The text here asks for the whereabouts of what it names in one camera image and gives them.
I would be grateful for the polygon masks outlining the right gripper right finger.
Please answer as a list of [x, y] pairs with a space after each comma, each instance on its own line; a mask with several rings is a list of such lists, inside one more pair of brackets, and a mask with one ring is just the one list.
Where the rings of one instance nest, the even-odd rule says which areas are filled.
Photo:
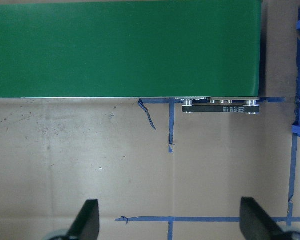
[[252, 197], [240, 201], [239, 227], [246, 240], [279, 240], [284, 231]]

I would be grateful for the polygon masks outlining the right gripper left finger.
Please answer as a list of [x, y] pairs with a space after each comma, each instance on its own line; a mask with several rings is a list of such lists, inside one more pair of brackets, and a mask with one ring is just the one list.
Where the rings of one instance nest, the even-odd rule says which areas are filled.
[[86, 200], [66, 233], [68, 240], [97, 240], [100, 232], [99, 202]]

